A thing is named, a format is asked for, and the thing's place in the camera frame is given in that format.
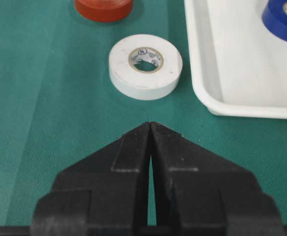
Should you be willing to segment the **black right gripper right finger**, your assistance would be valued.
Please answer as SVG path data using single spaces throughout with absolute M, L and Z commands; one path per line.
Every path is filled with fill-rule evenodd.
M 178 236 L 282 236 L 277 205 L 249 170 L 150 124 L 157 223 Z

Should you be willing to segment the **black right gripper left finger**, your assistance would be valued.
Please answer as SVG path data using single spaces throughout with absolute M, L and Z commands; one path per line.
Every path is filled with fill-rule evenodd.
M 133 236 L 147 225 L 150 124 L 59 172 L 40 198 L 33 236 Z

